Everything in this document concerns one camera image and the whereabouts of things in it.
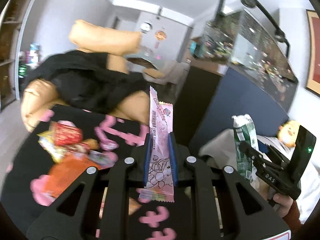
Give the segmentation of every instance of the black jacket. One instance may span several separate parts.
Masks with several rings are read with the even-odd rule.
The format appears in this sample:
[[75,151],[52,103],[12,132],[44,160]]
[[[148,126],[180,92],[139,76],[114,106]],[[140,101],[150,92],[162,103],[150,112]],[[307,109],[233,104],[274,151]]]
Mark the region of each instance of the black jacket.
[[107,53],[78,50],[50,56],[28,73],[23,89],[42,78],[52,82],[70,106],[107,114],[122,99],[147,86],[141,73],[128,75],[106,69],[107,59]]

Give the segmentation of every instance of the yellow plush toy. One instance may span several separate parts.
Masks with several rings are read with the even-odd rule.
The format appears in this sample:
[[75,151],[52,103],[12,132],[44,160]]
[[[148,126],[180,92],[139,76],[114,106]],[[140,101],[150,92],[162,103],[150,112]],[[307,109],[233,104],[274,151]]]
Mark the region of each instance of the yellow plush toy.
[[295,147],[299,127],[300,124],[297,121],[288,121],[279,127],[278,140],[288,148]]

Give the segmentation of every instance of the pink candy package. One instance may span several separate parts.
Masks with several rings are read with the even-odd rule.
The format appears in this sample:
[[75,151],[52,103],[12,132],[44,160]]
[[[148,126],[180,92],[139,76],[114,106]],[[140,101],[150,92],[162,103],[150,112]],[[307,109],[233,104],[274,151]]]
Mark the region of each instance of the pink candy package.
[[174,202],[170,168],[168,134],[172,132],[173,106],[159,102],[157,92],[150,87],[151,158],[147,185],[140,199]]

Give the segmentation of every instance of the framed red artwork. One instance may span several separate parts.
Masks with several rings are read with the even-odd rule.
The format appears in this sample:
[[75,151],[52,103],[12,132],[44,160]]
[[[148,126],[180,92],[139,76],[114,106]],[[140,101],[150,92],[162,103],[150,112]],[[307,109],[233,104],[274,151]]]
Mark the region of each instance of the framed red artwork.
[[315,11],[307,10],[310,27],[310,66],[306,88],[320,96],[320,19]]

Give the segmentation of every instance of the sticker with red border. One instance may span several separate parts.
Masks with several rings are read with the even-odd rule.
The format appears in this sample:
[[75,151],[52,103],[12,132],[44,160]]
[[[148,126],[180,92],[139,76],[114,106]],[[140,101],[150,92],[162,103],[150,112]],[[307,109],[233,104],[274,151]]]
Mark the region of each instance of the sticker with red border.
[[291,238],[291,231],[288,230],[288,231],[285,231],[277,236],[273,236],[273,237],[266,238],[263,240],[289,240],[290,238]]

